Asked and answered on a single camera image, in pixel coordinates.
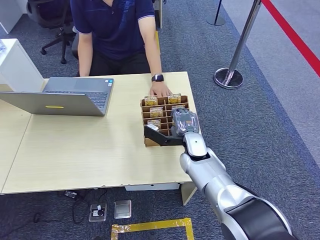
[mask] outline laptop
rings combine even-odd
[[[0,99],[37,115],[105,116],[112,78],[51,77],[42,92],[0,92]]]

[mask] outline stanchion base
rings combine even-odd
[[[221,26],[226,23],[226,21],[220,16],[217,16],[217,21],[214,23],[214,20],[216,19],[216,16],[208,16],[207,17],[206,21],[207,23],[210,24],[210,25],[214,25],[214,26]]]
[[[225,89],[237,89],[242,85],[244,82],[244,77],[237,70],[234,71],[228,85],[223,84],[223,80],[225,80],[225,77],[227,74],[228,69],[229,68],[227,67],[218,69],[214,73],[213,79],[216,84]]]

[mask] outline black pants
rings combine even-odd
[[[150,73],[146,53],[137,53],[121,60],[109,59],[100,52],[93,52],[90,76]]]

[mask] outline wristwatch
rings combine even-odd
[[[155,74],[151,78],[152,82],[164,82],[165,78],[162,74]]]

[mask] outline laptop keyboard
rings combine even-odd
[[[91,99],[94,105],[100,109],[103,109],[107,99],[107,92],[97,91],[45,91],[50,94],[85,94]]]

